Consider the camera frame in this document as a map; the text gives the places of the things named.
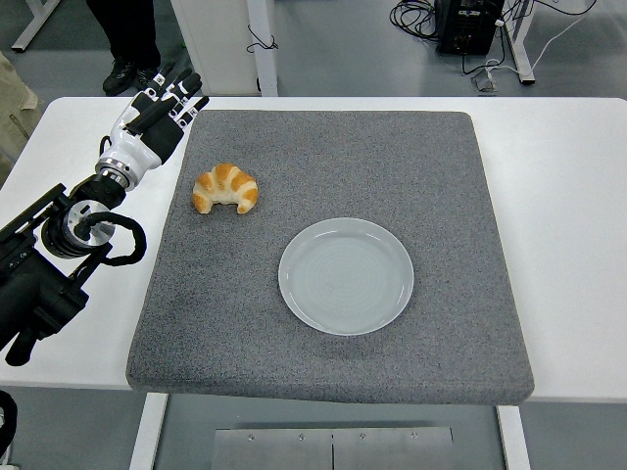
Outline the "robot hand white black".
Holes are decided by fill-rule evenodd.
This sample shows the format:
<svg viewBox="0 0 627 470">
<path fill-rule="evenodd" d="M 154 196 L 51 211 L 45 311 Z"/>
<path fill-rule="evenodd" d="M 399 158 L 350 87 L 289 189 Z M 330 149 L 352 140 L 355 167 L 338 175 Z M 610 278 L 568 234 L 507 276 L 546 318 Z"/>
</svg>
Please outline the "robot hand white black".
<svg viewBox="0 0 627 470">
<path fill-rule="evenodd" d="M 124 109 L 101 150 L 96 172 L 115 179 L 125 190 L 137 186 L 145 173 L 172 156 L 207 96 L 194 100 L 201 76 L 186 69 L 173 81 L 172 64 L 163 66 Z"/>
</svg>

